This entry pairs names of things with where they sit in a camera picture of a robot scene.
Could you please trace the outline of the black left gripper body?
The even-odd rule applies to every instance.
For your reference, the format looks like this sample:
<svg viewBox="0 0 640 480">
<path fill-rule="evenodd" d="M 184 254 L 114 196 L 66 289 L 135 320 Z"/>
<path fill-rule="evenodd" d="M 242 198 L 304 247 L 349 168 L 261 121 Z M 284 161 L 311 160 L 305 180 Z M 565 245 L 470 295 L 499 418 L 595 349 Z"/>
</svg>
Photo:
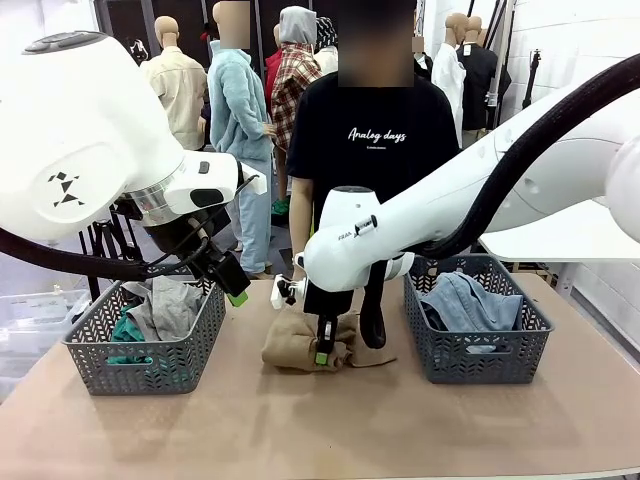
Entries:
<svg viewBox="0 0 640 480">
<path fill-rule="evenodd" d="M 247 274 L 230 251 L 209 251 L 205 255 L 204 274 L 231 296 L 240 296 L 250 286 Z"/>
</svg>

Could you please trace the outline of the tan trousers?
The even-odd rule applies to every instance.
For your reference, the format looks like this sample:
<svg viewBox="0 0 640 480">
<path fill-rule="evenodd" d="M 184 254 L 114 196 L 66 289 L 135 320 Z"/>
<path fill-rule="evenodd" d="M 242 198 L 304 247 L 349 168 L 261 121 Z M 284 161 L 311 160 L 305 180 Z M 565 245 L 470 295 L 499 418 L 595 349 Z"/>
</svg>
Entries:
<svg viewBox="0 0 640 480">
<path fill-rule="evenodd" d="M 299 309 L 281 310 L 267 333 L 261 351 L 262 361 L 270 366 L 304 372 L 337 372 L 343 367 L 381 366 L 397 359 L 389 345 L 370 349 L 364 343 L 355 311 L 338 319 L 336 339 L 325 364 L 316 362 L 316 318 Z"/>
</svg>

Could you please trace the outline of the gray knit garment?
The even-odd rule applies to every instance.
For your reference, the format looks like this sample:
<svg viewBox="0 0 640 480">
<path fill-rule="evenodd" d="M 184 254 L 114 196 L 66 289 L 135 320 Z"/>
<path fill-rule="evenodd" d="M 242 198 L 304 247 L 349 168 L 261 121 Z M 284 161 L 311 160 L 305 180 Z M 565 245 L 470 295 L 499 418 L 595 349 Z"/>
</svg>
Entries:
<svg viewBox="0 0 640 480">
<path fill-rule="evenodd" d="M 167 276 L 125 282 L 122 288 L 139 300 L 126 315 L 145 341 L 170 342 L 186 337 L 205 299 L 200 288 Z"/>
</svg>

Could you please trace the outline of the light blue denim jeans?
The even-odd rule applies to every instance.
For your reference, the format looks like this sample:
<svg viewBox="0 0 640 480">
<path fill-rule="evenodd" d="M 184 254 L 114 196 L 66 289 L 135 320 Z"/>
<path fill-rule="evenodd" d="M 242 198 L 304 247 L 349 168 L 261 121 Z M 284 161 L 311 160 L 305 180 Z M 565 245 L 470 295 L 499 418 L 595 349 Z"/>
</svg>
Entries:
<svg viewBox="0 0 640 480">
<path fill-rule="evenodd" d="M 440 274 L 431 291 L 417 295 L 426 322 L 438 331 L 490 333 L 522 329 L 522 295 L 491 293 L 461 272 Z"/>
</svg>

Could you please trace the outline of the person's right forearm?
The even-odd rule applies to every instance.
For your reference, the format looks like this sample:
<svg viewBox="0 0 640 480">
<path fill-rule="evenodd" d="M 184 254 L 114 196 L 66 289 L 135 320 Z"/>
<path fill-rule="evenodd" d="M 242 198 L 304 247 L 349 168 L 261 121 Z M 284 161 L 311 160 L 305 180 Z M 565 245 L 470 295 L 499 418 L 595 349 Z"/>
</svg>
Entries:
<svg viewBox="0 0 640 480">
<path fill-rule="evenodd" d="M 304 270 L 297 263 L 297 255 L 304 252 L 306 243 L 310 239 L 313 230 L 313 221 L 310 219 L 290 218 L 290 236 L 292 244 L 293 279 L 300 280 L 304 277 Z"/>
</svg>

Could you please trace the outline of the person in black t-shirt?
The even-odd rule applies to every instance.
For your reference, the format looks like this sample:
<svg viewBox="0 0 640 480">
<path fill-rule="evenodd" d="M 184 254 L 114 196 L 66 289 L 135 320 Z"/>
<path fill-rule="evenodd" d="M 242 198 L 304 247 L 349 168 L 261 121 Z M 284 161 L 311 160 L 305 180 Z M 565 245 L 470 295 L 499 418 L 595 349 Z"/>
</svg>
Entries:
<svg viewBox="0 0 640 480">
<path fill-rule="evenodd" d="M 287 152 L 290 218 L 313 221 L 329 192 L 385 202 L 456 156 L 444 92 L 415 71 L 417 0 L 340 0 L 339 66 L 302 94 Z"/>
</svg>

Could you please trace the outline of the mannequin in blue fleece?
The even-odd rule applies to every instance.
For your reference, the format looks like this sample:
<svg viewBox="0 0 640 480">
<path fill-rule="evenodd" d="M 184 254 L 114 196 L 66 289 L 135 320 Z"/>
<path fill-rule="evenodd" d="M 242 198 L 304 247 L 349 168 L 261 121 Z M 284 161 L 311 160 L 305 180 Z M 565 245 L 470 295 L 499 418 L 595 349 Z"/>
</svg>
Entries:
<svg viewBox="0 0 640 480">
<path fill-rule="evenodd" d="M 231 154 L 264 174 L 270 184 L 274 129 L 261 78 L 245 51 L 250 46 L 250 3 L 219 0 L 212 15 L 219 38 L 211 42 L 213 57 L 208 70 L 211 143 L 216 152 Z M 271 194 L 258 194 L 246 187 L 228 210 L 241 247 L 241 267 L 250 279 L 269 279 Z"/>
</svg>

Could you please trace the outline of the clear plastic storage box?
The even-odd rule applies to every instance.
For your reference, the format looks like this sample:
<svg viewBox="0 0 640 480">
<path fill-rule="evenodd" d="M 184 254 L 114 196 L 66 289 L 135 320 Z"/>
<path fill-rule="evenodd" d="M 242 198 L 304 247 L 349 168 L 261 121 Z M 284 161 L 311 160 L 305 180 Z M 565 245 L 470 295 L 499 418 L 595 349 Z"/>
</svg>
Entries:
<svg viewBox="0 0 640 480">
<path fill-rule="evenodd" d="M 0 296 L 0 403 L 90 304 L 85 289 Z"/>
</svg>

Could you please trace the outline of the mannequin in red top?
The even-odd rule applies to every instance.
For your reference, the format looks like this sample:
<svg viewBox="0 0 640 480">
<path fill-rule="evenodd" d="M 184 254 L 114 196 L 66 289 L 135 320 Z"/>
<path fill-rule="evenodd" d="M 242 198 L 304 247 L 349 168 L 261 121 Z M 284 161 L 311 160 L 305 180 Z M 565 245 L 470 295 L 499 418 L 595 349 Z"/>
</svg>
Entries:
<svg viewBox="0 0 640 480">
<path fill-rule="evenodd" d="M 281 42 L 280 42 L 280 24 L 279 23 L 277 23 L 273 28 L 273 36 L 274 36 L 274 41 L 275 41 L 277 49 L 271 56 L 269 56 L 265 60 L 265 66 L 266 66 L 265 98 L 266 98 L 267 106 L 271 105 L 271 99 L 272 99 L 272 92 L 273 92 L 273 88 L 274 88 L 274 83 L 275 83 L 277 72 L 278 72 L 279 66 L 281 64 L 281 59 L 282 59 L 282 48 L 281 48 Z"/>
</svg>

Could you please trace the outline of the mannequin in plaid hooded shirt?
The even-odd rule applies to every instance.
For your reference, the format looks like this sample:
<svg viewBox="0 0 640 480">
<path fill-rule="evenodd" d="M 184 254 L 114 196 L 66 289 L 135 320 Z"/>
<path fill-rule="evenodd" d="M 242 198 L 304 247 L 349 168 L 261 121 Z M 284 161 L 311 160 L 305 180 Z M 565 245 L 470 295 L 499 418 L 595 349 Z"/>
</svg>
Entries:
<svg viewBox="0 0 640 480">
<path fill-rule="evenodd" d="M 297 105 L 306 88 L 322 74 L 314 59 L 316 13 L 302 6 L 280 12 L 282 59 L 274 83 L 271 113 L 275 126 L 278 199 L 287 197 L 286 154 L 291 141 Z"/>
</svg>

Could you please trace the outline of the white side table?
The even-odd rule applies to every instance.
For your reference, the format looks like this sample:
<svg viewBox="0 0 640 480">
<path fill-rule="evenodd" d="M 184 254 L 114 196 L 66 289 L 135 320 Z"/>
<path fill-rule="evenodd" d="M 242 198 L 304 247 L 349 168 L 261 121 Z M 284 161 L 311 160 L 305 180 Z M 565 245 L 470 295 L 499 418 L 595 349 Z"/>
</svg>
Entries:
<svg viewBox="0 0 640 480">
<path fill-rule="evenodd" d="M 546 263 L 640 262 L 640 243 L 609 210 L 585 201 L 521 227 L 486 233 L 480 245 L 496 258 Z"/>
</svg>

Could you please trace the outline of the mannequin in white shirt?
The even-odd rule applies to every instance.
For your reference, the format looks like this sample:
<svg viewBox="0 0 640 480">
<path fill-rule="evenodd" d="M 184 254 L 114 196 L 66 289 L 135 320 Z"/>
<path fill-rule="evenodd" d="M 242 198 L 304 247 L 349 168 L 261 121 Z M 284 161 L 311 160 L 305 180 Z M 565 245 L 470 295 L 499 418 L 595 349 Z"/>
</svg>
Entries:
<svg viewBox="0 0 640 480">
<path fill-rule="evenodd" d="M 450 104 L 459 146 L 462 146 L 463 93 L 466 70 L 458 60 L 456 48 L 464 42 L 468 17 L 452 13 L 445 20 L 445 38 L 433 61 L 431 81 Z"/>
</svg>

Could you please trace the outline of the mannequin with patterned hood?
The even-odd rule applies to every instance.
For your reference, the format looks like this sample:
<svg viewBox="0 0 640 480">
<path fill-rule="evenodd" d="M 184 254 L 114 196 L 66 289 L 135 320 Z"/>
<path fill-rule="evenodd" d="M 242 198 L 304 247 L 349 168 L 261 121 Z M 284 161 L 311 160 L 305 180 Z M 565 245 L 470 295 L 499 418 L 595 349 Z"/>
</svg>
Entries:
<svg viewBox="0 0 640 480">
<path fill-rule="evenodd" d="M 337 32 L 331 19 L 323 16 L 316 18 L 316 28 L 314 59 L 322 75 L 328 75 L 338 70 Z"/>
</svg>

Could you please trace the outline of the mannequin in black shirt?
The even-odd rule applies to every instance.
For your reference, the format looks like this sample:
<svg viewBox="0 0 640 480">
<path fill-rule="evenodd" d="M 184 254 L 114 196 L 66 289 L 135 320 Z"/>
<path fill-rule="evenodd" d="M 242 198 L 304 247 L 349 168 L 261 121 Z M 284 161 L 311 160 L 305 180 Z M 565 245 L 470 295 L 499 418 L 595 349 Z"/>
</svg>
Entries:
<svg viewBox="0 0 640 480">
<path fill-rule="evenodd" d="M 477 43 L 481 30 L 481 18 L 469 17 L 464 42 L 457 50 L 458 60 L 466 71 L 463 90 L 464 133 L 487 127 L 487 94 L 498 66 L 498 56 Z"/>
</svg>

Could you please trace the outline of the black light stand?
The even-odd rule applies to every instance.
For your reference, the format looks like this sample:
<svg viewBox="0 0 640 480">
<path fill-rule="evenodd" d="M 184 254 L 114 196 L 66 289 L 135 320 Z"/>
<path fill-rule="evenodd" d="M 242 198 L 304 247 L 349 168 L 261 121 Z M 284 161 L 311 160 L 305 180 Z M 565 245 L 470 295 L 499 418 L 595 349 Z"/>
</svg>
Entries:
<svg viewBox="0 0 640 480">
<path fill-rule="evenodd" d="M 522 109 L 526 109 L 532 103 L 532 92 L 535 84 L 535 77 L 541 61 L 541 52 L 539 49 L 535 49 L 532 52 L 530 65 L 529 65 L 529 77 L 526 84 L 525 95 L 522 101 Z"/>
</svg>

